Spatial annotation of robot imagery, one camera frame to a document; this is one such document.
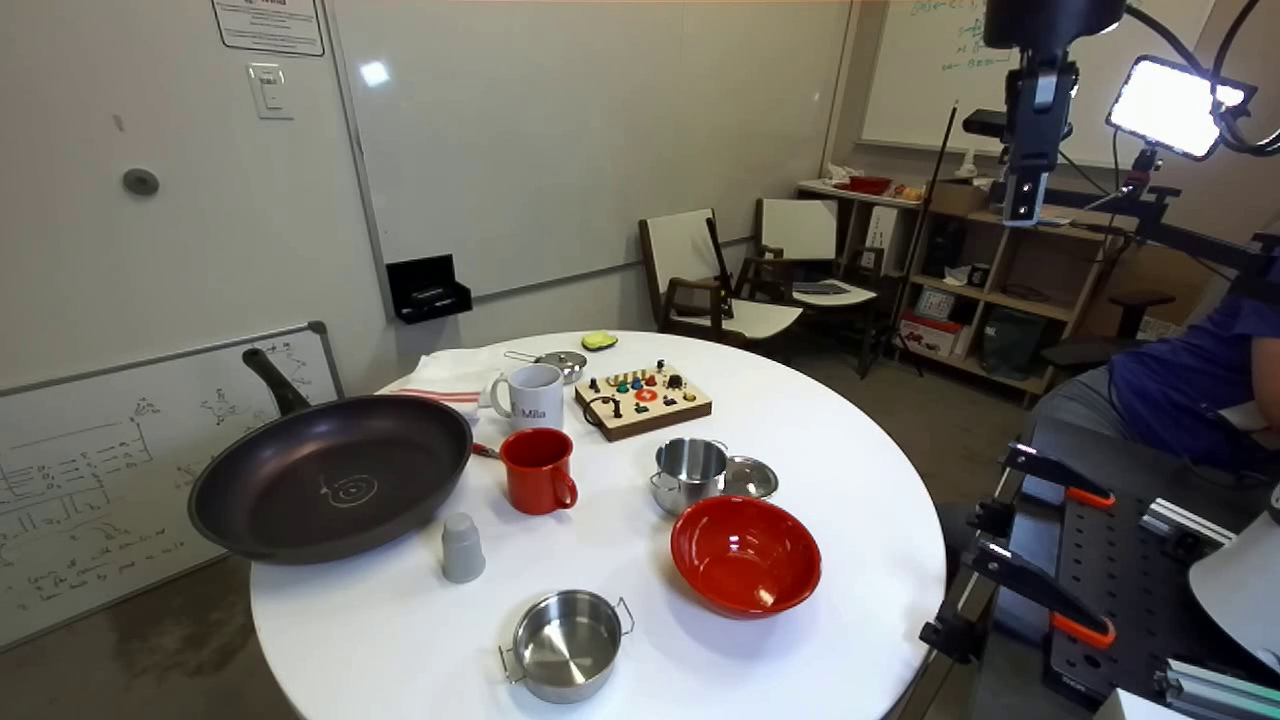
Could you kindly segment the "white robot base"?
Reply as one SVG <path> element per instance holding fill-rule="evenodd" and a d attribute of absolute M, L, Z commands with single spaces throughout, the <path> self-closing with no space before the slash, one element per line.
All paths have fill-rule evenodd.
<path fill-rule="evenodd" d="M 1189 567 L 1189 588 L 1246 654 L 1280 671 L 1280 489 L 1236 541 Z"/>

